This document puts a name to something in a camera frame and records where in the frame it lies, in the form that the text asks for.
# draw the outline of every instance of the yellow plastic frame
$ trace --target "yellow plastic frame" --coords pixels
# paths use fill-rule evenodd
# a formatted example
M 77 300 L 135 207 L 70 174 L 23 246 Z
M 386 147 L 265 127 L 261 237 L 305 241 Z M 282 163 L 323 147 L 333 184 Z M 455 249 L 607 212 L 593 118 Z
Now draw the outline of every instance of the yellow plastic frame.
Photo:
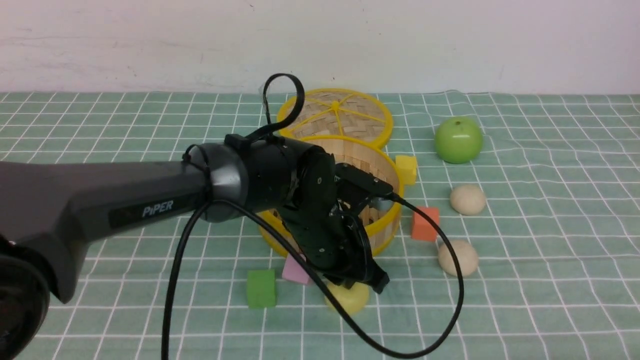
M 300 138 L 299 140 L 303 141 L 303 142 L 307 142 L 309 140 L 314 140 L 314 139 L 315 140 L 323 140 L 323 139 L 343 140 L 343 141 L 347 141 L 347 142 L 355 142 L 357 144 L 364 145 L 366 147 L 372 148 L 382 158 L 384 158 L 391 165 L 391 167 L 394 169 L 394 172 L 398 176 L 398 181 L 399 181 L 399 184 L 400 184 L 397 193 L 401 197 L 404 197 L 404 180 L 400 176 L 400 172 L 398 171 L 398 167 L 391 160 L 391 158 L 389 158 L 389 156 L 387 154 L 385 154 L 384 152 L 382 152 L 379 148 L 374 147 L 374 146 L 372 146 L 371 144 L 369 144 L 367 142 L 363 142 L 363 141 L 361 141 L 359 139 L 355 139 L 355 138 L 350 138 L 348 136 L 318 135 L 318 136 L 306 136 L 304 138 Z M 388 226 L 389 224 L 391 224 L 396 217 L 400 216 L 400 211 L 401 210 L 402 210 L 402 205 L 400 205 L 397 202 L 395 202 L 391 206 L 389 211 L 387 213 L 385 213 L 380 219 L 378 219 L 378 221 L 375 221 L 375 222 L 373 222 L 373 223 L 371 223 L 369 225 L 366 225 L 364 227 L 365 232 L 367 233 L 367 235 L 369 237 L 371 237 L 372 235 L 377 234 L 378 232 L 384 230 L 384 228 L 386 226 Z M 281 221 L 279 221 L 277 219 L 277 217 L 273 216 L 269 211 L 263 211 L 262 213 L 259 213 L 259 215 L 267 223 L 269 223 L 269 225 L 273 226 L 273 228 L 276 229 L 276 231 L 278 231 L 278 233 L 280 233 L 282 235 L 290 236 L 290 233 L 285 230 L 285 228 L 282 225 Z M 385 250 L 387 248 L 387 246 L 391 243 L 391 240 L 393 240 L 394 237 L 396 236 L 396 233 L 398 231 L 398 227 L 399 226 L 400 226 L 400 221 L 398 221 L 398 223 L 394 226 L 394 228 L 393 228 L 393 230 L 391 232 L 391 235 L 387 239 L 385 239 L 385 241 L 382 243 L 382 245 L 380 245 L 377 249 L 371 249 L 373 256 L 377 256 L 378 254 L 380 254 L 383 250 Z M 259 231 L 260 231 L 262 237 L 264 238 L 264 240 L 269 244 L 269 246 L 271 246 L 271 248 L 273 248 L 273 250 L 275 250 L 275 252 L 280 254 L 283 258 L 287 257 L 288 252 L 286 251 L 286 249 L 284 249 L 280 245 L 280 243 L 278 243 L 275 239 L 271 239 L 269 233 L 267 233 L 267 231 L 264 230 L 261 226 L 259 227 Z
M 347 93 L 347 95 L 342 100 L 340 100 L 338 105 L 341 105 L 346 99 L 349 99 L 351 96 L 354 96 L 354 95 L 357 95 L 359 97 L 363 97 L 363 98 L 373 102 L 375 105 L 377 105 L 380 108 L 380 110 L 382 111 L 382 114 L 384 114 L 384 119 L 378 119 L 376 117 L 367 116 L 366 114 L 361 114 L 361 116 L 367 117 L 368 119 L 378 120 L 380 122 L 384 122 L 385 123 L 385 128 L 383 129 L 382 133 L 380 133 L 379 137 L 377 137 L 375 140 L 373 140 L 371 143 L 368 143 L 368 144 L 373 146 L 373 147 L 377 147 L 378 149 L 382 149 L 389 142 L 389 140 L 391 139 L 391 134 L 392 134 L 393 127 L 394 127 L 394 118 L 391 115 L 391 112 L 389 111 L 389 109 L 382 102 L 380 102 L 378 99 L 376 99 L 375 97 L 373 97 L 373 96 L 371 96 L 369 94 L 365 94 L 363 92 L 357 92 L 357 91 L 354 91 L 354 90 L 343 89 L 343 88 L 320 88 L 320 89 L 315 89 L 315 90 L 311 90 L 311 91 L 305 92 L 305 97 L 308 97 L 309 95 L 316 94 L 318 92 L 344 92 L 344 93 Z M 285 101 L 285 103 L 280 108 L 280 111 L 278 111 L 278 115 L 276 116 L 276 121 L 278 121 L 278 122 L 283 121 L 284 118 L 287 117 L 287 115 L 289 114 L 290 109 L 293 107 L 293 104 L 296 102 L 296 98 L 297 97 L 294 96 L 294 97 L 291 97 L 290 99 L 288 99 L 287 101 Z M 322 103 L 320 101 L 315 101 L 315 100 L 312 100 L 312 99 L 305 99 L 305 100 L 318 102 L 320 104 L 329 106 L 331 108 L 330 104 L 324 104 L 324 103 Z M 284 136 L 286 138 L 294 138 L 292 130 L 295 129 L 296 127 L 300 126 L 300 125 L 301 124 L 298 124 L 296 126 L 287 127 L 285 129 L 281 129 L 280 130 L 280 135 L 282 135 L 282 136 Z

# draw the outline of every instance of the foam block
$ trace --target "foam block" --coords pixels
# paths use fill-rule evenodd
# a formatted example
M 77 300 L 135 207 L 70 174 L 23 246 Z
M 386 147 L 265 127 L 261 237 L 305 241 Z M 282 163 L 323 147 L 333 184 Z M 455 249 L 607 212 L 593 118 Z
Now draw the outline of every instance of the foam block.
M 246 278 L 246 299 L 252 309 L 276 306 L 275 270 L 249 270 Z
M 396 155 L 396 166 L 405 185 L 415 184 L 418 175 L 418 160 L 415 156 Z
M 288 254 L 287 259 L 284 261 L 282 278 L 303 285 L 309 285 L 309 282 L 311 281 L 311 278 L 309 277 L 307 272 L 302 269 L 302 266 L 298 264 L 298 262 L 291 256 L 291 254 Z
M 440 225 L 440 210 L 438 208 L 427 208 L 418 206 L 422 212 L 433 219 L 436 224 Z M 436 241 L 438 233 L 431 224 L 418 213 L 413 213 L 413 225 L 411 228 L 411 238 L 422 241 Z

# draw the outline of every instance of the pink foam cube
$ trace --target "pink foam cube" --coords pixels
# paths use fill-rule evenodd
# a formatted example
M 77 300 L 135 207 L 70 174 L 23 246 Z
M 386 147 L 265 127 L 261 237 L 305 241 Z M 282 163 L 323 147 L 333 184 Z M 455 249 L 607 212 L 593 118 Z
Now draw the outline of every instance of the pink foam cube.
M 284 261 L 282 278 L 302 285 L 309 285 L 311 280 L 305 269 L 290 254 L 287 255 L 287 259 Z

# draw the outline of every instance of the black cable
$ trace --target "black cable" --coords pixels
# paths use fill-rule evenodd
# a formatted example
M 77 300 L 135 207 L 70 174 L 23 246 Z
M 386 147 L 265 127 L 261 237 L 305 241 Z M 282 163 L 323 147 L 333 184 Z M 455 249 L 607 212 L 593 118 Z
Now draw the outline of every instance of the black cable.
M 324 293 L 326 298 L 329 300 L 329 302 L 331 302 L 331 304 L 334 306 L 336 311 L 341 315 L 341 317 L 344 319 L 344 321 L 347 324 L 349 324 L 349 326 L 353 329 L 353 331 L 361 339 L 363 339 L 368 345 L 370 345 L 372 348 L 375 348 L 376 350 L 378 350 L 379 352 L 381 352 L 383 354 L 386 354 L 388 356 L 395 357 L 395 358 L 398 358 L 398 359 L 416 359 L 418 357 L 425 356 L 425 355 L 431 353 L 432 351 L 434 351 L 448 337 L 449 333 L 451 332 L 451 330 L 455 326 L 456 321 L 458 320 L 458 316 L 460 315 L 460 311 L 462 310 L 462 303 L 463 303 L 463 298 L 464 298 L 464 286 L 463 286 L 463 277 L 462 277 L 462 271 L 461 271 L 461 268 L 460 268 L 460 263 L 458 262 L 458 257 L 456 256 L 456 253 L 453 250 L 453 247 L 451 246 L 451 243 L 449 242 L 449 239 L 444 234 L 444 232 L 441 230 L 441 228 L 438 226 L 438 224 L 436 224 L 435 221 L 433 221 L 433 219 L 431 219 L 427 214 L 425 214 L 420 209 L 416 208 L 414 205 L 411 205 L 409 202 L 404 200 L 398 194 L 394 193 L 394 196 L 390 200 L 410 208 L 411 210 L 413 210 L 414 212 L 416 212 L 420 216 L 422 216 L 425 220 L 427 220 L 433 226 L 433 228 L 436 230 L 436 232 L 442 238 L 442 241 L 444 241 L 444 243 L 446 244 L 447 248 L 449 249 L 449 252 L 451 253 L 451 257 L 453 259 L 454 266 L 456 267 L 456 273 L 458 275 L 458 284 L 460 286 L 460 290 L 459 290 L 459 294 L 458 294 L 458 303 L 456 305 L 456 309 L 455 309 L 454 314 L 453 314 L 453 316 L 451 318 L 451 321 L 449 322 L 448 326 L 445 328 L 445 331 L 442 333 L 442 335 L 431 346 L 429 346 L 428 348 L 425 348 L 424 350 L 418 351 L 418 352 L 405 354 L 405 353 L 389 350 L 389 349 L 385 348 L 384 346 L 378 344 L 375 340 L 373 340 L 371 337 L 369 337 L 369 335 L 367 335 L 367 333 L 364 332 L 358 326 L 358 324 L 356 324 L 355 321 L 347 314 L 347 312 L 340 305 L 338 300 L 333 296 L 333 294 L 331 293 L 329 288 L 324 284 L 324 282 L 322 281 L 320 276 L 318 276 L 316 274 L 316 272 L 307 264 L 307 262 L 302 259 L 302 257 L 293 248 L 293 246 L 280 233 L 278 233 L 278 231 L 276 231 L 276 229 L 274 229 L 271 225 L 269 225 L 260 216 L 258 216 L 257 214 L 252 213 L 251 211 L 247 210 L 242 205 L 236 204 L 235 202 L 231 202 L 229 200 L 214 200 L 214 201 L 210 201 L 210 202 L 207 202 L 206 204 L 202 205 L 200 208 L 198 208 L 198 210 L 196 212 L 193 213 L 193 215 L 189 219 L 189 222 L 187 223 L 186 227 L 184 228 L 184 231 L 182 232 L 182 236 L 180 237 L 180 242 L 178 242 L 178 247 L 177 247 L 177 250 L 176 250 L 176 257 L 175 257 L 175 259 L 173 261 L 173 268 L 172 268 L 172 271 L 171 271 L 171 276 L 169 278 L 166 302 L 165 302 L 165 305 L 164 305 L 165 307 L 164 307 L 164 321 L 163 321 L 163 332 L 162 332 L 162 360 L 168 360 L 169 359 L 168 358 L 168 347 L 169 347 L 169 334 L 170 334 L 170 331 L 169 331 L 170 318 L 171 318 L 171 315 L 172 315 L 173 296 L 175 295 L 175 287 L 176 287 L 176 284 L 177 284 L 178 272 L 179 272 L 180 262 L 182 260 L 182 255 L 184 253 L 184 248 L 185 248 L 187 240 L 189 238 L 189 234 L 193 230 L 193 227 L 194 227 L 195 222 L 197 221 L 197 219 L 200 217 L 200 215 L 202 215 L 202 213 L 210 205 L 213 205 L 215 203 L 226 204 L 226 205 L 234 208 L 235 210 L 241 212 L 242 214 L 247 216 L 249 219 L 253 220 L 256 224 L 261 226 L 263 229 L 265 229 L 272 237 L 274 237 L 274 239 L 276 239 L 278 241 L 278 243 L 280 243 L 280 245 L 282 247 L 284 247 L 285 250 L 296 260 L 296 262 L 300 265 L 300 267 L 302 267 L 302 269 L 304 269 L 306 271 L 306 273 L 309 274 L 311 279 L 318 286 L 318 288 Z
M 171 327 L 171 316 L 173 311 L 173 297 L 175 296 L 175 288 L 178 283 L 178 274 L 180 272 L 180 265 L 182 264 L 182 256 L 184 255 L 184 249 L 187 246 L 189 235 L 193 230 L 198 219 L 202 214 L 207 211 L 211 206 L 211 202 L 206 202 L 200 206 L 189 218 L 189 221 L 182 231 L 180 241 L 175 250 L 175 256 L 173 257 L 173 265 L 171 267 L 171 275 L 169 276 L 169 285 L 166 289 L 166 298 L 164 300 L 164 318 L 162 323 L 162 344 L 161 344 L 161 359 L 169 360 L 169 335 Z
M 267 102 L 267 90 L 271 82 L 281 76 L 289 78 L 296 87 L 296 102 L 293 105 L 293 109 L 287 115 L 287 117 L 280 122 L 271 122 L 271 115 L 269 114 L 269 104 Z M 302 82 L 295 76 L 286 73 L 273 74 L 267 79 L 262 91 L 262 103 L 264 104 L 264 111 L 267 116 L 267 124 L 260 127 L 258 130 L 249 134 L 246 138 L 251 142 L 260 140 L 265 136 L 272 135 L 274 132 L 284 129 L 285 127 L 293 124 L 298 118 L 298 115 L 302 112 L 302 107 L 305 105 L 305 88 L 302 86 Z

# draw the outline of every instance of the green apple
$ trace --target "green apple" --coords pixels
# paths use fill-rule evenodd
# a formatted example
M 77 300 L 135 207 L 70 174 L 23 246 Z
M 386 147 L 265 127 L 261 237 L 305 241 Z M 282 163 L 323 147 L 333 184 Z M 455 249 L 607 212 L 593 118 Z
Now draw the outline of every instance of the green apple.
M 462 164 L 475 159 L 482 145 L 482 131 L 470 117 L 449 118 L 436 130 L 436 153 L 448 163 Z

